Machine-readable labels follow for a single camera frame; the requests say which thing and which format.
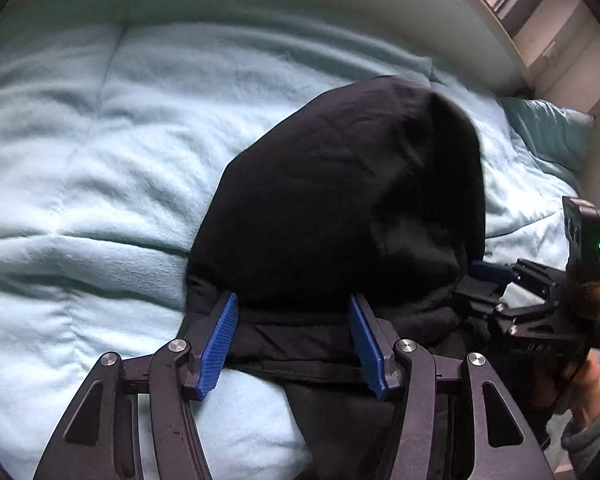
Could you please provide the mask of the person's right hand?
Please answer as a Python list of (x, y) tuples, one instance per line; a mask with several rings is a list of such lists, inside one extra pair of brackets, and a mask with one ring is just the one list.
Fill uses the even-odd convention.
[(557, 411), (570, 411), (577, 430), (588, 428), (600, 416), (600, 358), (594, 349), (574, 373), (569, 388), (557, 403)]

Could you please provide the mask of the grey sleeve right forearm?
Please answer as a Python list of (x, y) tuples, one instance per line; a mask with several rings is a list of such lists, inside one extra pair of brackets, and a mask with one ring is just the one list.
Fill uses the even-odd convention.
[(583, 479), (600, 452), (600, 414), (584, 429), (579, 429), (572, 418), (562, 433), (560, 443), (569, 455), (574, 475)]

